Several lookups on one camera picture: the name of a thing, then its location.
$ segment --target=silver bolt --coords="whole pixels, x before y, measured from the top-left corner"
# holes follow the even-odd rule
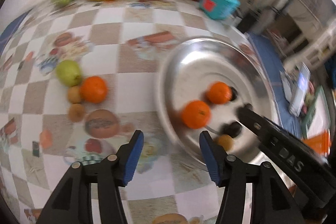
[[[109,161],[115,161],[117,158],[118,158],[117,155],[110,155],[107,157]]]
[[[266,168],[271,168],[272,167],[272,164],[269,162],[269,161],[264,161],[262,163]]]
[[[73,169],[77,169],[77,168],[79,168],[81,166],[81,163],[79,162],[79,161],[76,161],[76,162],[74,162],[72,165],[71,165],[71,167],[73,168]]]
[[[256,130],[260,130],[261,129],[261,125],[260,124],[258,124],[258,123],[254,123],[254,128],[256,129]]]
[[[235,161],[235,160],[236,160],[236,157],[233,156],[233,155],[227,155],[227,156],[226,156],[226,159],[227,159],[228,161]]]

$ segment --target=teal container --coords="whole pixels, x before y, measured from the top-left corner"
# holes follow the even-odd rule
[[[239,0],[201,0],[199,7],[214,20],[222,20],[240,5]]]

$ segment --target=round silver tray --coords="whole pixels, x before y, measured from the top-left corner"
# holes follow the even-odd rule
[[[206,101],[204,93],[216,81],[233,86],[238,92],[237,100],[211,105],[211,119],[205,128],[187,128],[180,119],[184,105],[197,99]],[[228,42],[211,37],[191,38],[170,52],[161,64],[156,85],[157,111],[168,138],[204,169],[199,146],[203,130],[215,138],[224,123],[237,120],[236,108],[244,103],[251,103],[257,114],[273,118],[273,94],[249,57]],[[227,153],[244,162],[258,163],[262,153],[257,145],[256,136],[243,127]]]

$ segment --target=blue gripper pad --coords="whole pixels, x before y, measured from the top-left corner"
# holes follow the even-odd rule
[[[137,139],[135,140],[135,143],[133,144],[132,139],[133,137],[135,137],[137,132],[139,132],[139,136],[137,137]],[[144,136],[140,130],[136,130],[133,137],[131,141],[129,142],[129,145],[133,144],[133,148],[125,164],[125,173],[123,177],[124,185],[127,185],[127,183],[129,183],[133,179],[135,168],[137,167],[140,154],[142,151],[142,147],[143,147],[143,142],[144,142]]]
[[[199,146],[201,148],[205,164],[207,165],[210,178],[218,186],[220,182],[219,166],[217,164],[213,151],[210,148],[209,141],[212,142],[209,133],[207,131],[203,131],[199,135]]]

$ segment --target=table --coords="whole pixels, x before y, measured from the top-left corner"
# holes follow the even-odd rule
[[[152,45],[144,44],[144,39],[135,45],[128,42],[163,31],[175,38]],[[50,66],[37,66],[50,59],[50,49],[55,51],[55,41],[64,33],[74,45],[66,49],[68,57],[77,57],[85,76],[99,75],[108,84],[104,102],[84,105],[87,113],[97,109],[113,113],[117,129],[111,138],[93,138],[84,122],[70,122],[67,88],[54,71],[48,73]],[[144,132],[145,146],[133,180],[120,189],[128,223],[148,224],[166,213],[179,213],[188,220],[196,217],[196,223],[215,222],[223,189],[170,145],[154,104],[160,62],[183,39],[200,35],[229,38],[265,77],[248,40],[234,28],[207,18],[191,0],[77,0],[66,9],[37,6],[29,12],[4,49],[1,64],[11,57],[11,65],[2,67],[0,78],[0,127],[13,118],[16,125],[0,145],[0,186],[20,223],[34,223],[71,162],[92,156],[85,151],[87,142],[100,145],[100,153],[92,157],[99,160],[127,142],[135,129]],[[37,157],[32,143],[39,142],[42,131],[50,132],[53,142],[46,149],[40,145]],[[248,185],[244,223],[249,223],[251,189]],[[100,223],[96,185],[92,185],[92,211],[95,223]]]

